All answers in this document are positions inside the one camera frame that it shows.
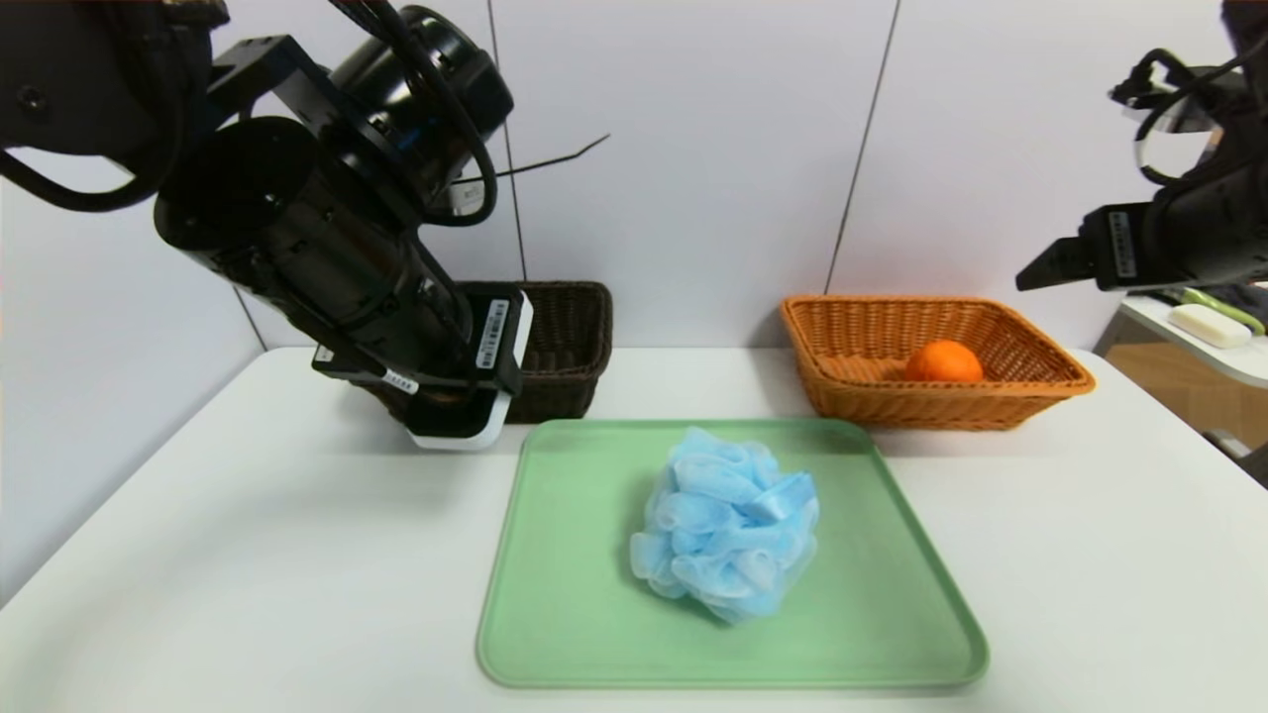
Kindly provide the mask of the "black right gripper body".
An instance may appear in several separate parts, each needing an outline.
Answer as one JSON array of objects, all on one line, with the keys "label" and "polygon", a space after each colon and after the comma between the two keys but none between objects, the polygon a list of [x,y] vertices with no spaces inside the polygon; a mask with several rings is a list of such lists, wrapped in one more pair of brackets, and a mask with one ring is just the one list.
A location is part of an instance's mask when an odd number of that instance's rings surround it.
[{"label": "black right gripper body", "polygon": [[1101,291],[1245,283],[1265,277],[1265,175],[1177,181],[1150,202],[1084,218]]}]

